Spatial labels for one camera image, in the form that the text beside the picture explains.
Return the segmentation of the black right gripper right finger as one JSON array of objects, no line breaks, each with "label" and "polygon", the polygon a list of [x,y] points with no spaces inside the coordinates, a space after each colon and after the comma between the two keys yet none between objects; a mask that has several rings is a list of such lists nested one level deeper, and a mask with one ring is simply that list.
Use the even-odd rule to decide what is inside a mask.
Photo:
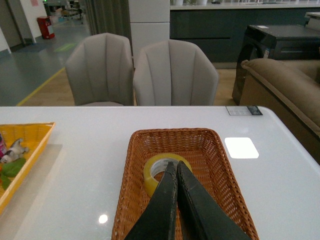
[{"label": "black right gripper right finger", "polygon": [[183,161],[177,165],[177,205],[184,240],[248,240]]}]

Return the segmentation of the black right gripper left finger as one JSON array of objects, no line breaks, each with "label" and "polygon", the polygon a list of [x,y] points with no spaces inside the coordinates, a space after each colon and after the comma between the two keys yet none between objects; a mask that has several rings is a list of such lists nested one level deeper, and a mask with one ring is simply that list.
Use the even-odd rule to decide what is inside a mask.
[{"label": "black right gripper left finger", "polygon": [[173,240],[176,233],[178,179],[169,162],[146,209],[126,235],[126,240]]}]

